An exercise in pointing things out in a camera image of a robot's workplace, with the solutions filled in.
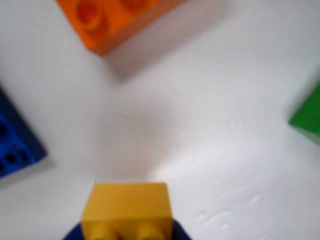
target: blue lego brick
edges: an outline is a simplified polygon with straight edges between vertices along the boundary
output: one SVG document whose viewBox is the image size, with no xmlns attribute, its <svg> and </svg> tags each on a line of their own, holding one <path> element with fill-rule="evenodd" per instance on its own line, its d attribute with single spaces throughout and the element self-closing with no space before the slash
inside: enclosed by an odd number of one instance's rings
<svg viewBox="0 0 320 240">
<path fill-rule="evenodd" d="M 63 240 L 85 240 L 81 223 L 78 223 Z M 192 240 L 176 220 L 173 221 L 172 240 Z"/>
<path fill-rule="evenodd" d="M 45 156 L 45 149 L 0 88 L 0 178 Z"/>
</svg>

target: orange lego brick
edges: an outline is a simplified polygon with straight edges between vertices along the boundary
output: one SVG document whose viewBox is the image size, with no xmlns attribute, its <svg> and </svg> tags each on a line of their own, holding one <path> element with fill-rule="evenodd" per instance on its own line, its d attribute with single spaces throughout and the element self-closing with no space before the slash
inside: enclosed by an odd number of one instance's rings
<svg viewBox="0 0 320 240">
<path fill-rule="evenodd" d="M 92 52 L 103 56 L 182 0 L 57 0 Z"/>
</svg>

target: lego stud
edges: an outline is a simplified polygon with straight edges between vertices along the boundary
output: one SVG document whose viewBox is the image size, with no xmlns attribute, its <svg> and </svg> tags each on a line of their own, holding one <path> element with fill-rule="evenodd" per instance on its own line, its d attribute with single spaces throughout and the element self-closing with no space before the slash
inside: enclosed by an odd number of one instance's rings
<svg viewBox="0 0 320 240">
<path fill-rule="evenodd" d="M 18 150 L 18 156 L 21 159 L 21 162 L 23 164 L 31 164 L 31 161 L 30 161 L 30 159 L 29 159 L 29 157 L 28 157 L 28 155 L 27 155 L 25 150 L 19 149 Z"/>
<path fill-rule="evenodd" d="M 14 165 L 17 163 L 17 158 L 14 154 L 12 153 L 8 153 L 6 156 L 5 156 L 5 160 L 6 162 L 9 164 L 9 165 Z"/>
<path fill-rule="evenodd" d="M 109 21 L 105 16 L 101 0 L 79 0 L 76 14 L 82 28 L 93 38 L 105 36 L 109 31 Z"/>
<path fill-rule="evenodd" d="M 118 240 L 119 238 L 113 232 L 108 230 L 104 225 L 96 225 L 90 235 L 89 240 Z"/>
<path fill-rule="evenodd" d="M 0 138 L 6 138 L 8 136 L 8 129 L 3 122 L 0 122 Z"/>
<path fill-rule="evenodd" d="M 164 234 L 155 226 L 144 225 L 139 229 L 137 240 L 165 240 Z"/>
<path fill-rule="evenodd" d="M 121 3 L 129 12 L 137 13 L 145 7 L 147 0 L 121 0 Z"/>
</svg>

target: white surface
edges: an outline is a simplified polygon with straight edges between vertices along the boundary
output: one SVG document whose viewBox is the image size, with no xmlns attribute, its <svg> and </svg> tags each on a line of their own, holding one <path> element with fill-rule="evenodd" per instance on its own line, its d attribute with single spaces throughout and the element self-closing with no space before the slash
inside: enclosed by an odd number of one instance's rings
<svg viewBox="0 0 320 240">
<path fill-rule="evenodd" d="M 320 148 L 287 124 L 319 10 L 191 0 L 100 59 L 53 0 L 1 1 L 1 84 L 50 157 L 0 181 L 0 239 L 61 239 L 95 176 L 168 182 L 195 240 L 319 239 Z"/>
</svg>

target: toy building block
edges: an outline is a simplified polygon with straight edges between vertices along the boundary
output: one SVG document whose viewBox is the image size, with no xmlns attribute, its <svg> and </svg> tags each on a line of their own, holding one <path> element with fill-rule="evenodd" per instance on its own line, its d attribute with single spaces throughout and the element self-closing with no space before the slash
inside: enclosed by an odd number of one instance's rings
<svg viewBox="0 0 320 240">
<path fill-rule="evenodd" d="M 171 240 L 164 183 L 96 184 L 81 218 L 85 240 Z"/>
<path fill-rule="evenodd" d="M 289 123 L 320 144 L 320 83 Z"/>
<path fill-rule="evenodd" d="M 0 88 L 0 178 L 45 156 L 46 151 Z"/>
<path fill-rule="evenodd" d="M 81 224 L 78 223 L 63 240 L 85 240 Z M 192 240 L 176 220 L 173 221 L 172 240 Z"/>
<path fill-rule="evenodd" d="M 102 56 L 182 0 L 57 0 L 84 45 Z"/>
</svg>

